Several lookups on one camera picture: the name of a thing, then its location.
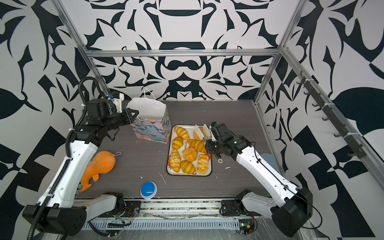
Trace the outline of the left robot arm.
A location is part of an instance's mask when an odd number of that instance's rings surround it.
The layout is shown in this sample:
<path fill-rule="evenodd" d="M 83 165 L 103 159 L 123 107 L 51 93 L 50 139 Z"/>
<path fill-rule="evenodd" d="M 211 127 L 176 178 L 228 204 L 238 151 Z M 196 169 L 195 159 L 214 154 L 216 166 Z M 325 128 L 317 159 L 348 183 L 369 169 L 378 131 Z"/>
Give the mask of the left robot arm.
<path fill-rule="evenodd" d="M 76 235 L 85 223 L 110 213 L 120 215 L 124 208 L 121 193 L 107 192 L 83 204 L 74 203 L 81 178 L 103 139 L 111 130 L 129 125 L 139 111 L 130 108 L 119 110 L 121 102 L 95 99 L 82 104 L 81 120 L 67 136 L 66 156 L 53 181 L 35 205 L 27 205 L 23 217 L 31 223 L 27 238 L 33 239 L 36 230 L 67 236 Z"/>

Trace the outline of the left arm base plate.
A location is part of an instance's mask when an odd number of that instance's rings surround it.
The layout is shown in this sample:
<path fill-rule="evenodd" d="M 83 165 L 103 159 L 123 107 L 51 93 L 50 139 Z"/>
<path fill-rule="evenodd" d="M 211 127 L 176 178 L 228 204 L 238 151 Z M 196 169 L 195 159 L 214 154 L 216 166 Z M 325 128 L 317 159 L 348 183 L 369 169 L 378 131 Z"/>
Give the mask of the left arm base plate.
<path fill-rule="evenodd" d="M 141 201 L 125 201 L 120 217 L 128 218 L 138 214 L 141 209 L 141 203 Z"/>

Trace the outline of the small fake croissant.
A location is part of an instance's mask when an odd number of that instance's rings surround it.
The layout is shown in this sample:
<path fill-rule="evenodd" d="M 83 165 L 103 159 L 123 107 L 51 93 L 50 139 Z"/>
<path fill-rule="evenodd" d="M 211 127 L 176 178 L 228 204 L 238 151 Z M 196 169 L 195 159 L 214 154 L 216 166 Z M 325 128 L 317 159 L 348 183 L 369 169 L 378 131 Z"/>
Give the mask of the small fake croissant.
<path fill-rule="evenodd" d="M 183 146 L 184 146 L 184 140 L 179 136 L 174 138 L 174 140 L 172 141 L 172 149 L 173 150 L 179 150 Z"/>

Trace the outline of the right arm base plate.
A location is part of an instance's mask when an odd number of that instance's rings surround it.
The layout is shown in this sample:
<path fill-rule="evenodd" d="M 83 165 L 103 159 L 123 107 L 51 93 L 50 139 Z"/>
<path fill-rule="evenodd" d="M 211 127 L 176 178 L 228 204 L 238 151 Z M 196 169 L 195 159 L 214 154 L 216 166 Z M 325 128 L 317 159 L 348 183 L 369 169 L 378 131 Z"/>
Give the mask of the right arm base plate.
<path fill-rule="evenodd" d="M 240 200 L 222 200 L 219 212 L 224 217 L 248 215 L 248 211 Z"/>

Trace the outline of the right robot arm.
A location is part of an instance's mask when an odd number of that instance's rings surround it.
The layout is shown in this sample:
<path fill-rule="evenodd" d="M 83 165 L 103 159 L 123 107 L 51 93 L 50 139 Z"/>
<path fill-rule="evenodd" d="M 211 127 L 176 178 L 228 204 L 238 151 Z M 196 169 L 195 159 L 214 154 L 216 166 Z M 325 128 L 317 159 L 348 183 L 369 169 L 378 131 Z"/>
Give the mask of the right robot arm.
<path fill-rule="evenodd" d="M 273 220 L 287 237 L 293 237 L 313 215 L 313 194 L 285 179 L 242 135 L 235 135 L 224 123 L 195 126 L 208 154 L 224 154 L 246 168 L 270 194 L 259 196 L 250 191 L 237 195 L 247 212 Z"/>

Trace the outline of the floral paper gift bag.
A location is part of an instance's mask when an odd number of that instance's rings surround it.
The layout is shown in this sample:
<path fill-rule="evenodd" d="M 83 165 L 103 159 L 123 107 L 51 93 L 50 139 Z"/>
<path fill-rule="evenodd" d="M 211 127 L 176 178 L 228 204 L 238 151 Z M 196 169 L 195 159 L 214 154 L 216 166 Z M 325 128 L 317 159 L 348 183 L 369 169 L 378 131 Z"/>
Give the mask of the floral paper gift bag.
<path fill-rule="evenodd" d="M 127 108 L 139 111 L 131 126 L 137 138 L 167 144 L 171 137 L 171 121 L 167 105 L 158 101 L 149 89 L 143 88 L 149 97 L 133 98 Z"/>

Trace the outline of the fake ring donut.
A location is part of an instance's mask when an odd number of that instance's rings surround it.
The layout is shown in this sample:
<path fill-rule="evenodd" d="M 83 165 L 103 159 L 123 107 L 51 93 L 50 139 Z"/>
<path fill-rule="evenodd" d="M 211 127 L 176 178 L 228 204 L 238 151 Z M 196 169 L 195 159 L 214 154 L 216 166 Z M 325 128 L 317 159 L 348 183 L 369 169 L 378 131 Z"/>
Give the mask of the fake ring donut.
<path fill-rule="evenodd" d="M 203 127 L 199 126 L 198 128 L 199 128 L 199 131 L 197 131 L 197 129 L 194 130 L 193 137 L 195 140 L 204 140 Z"/>

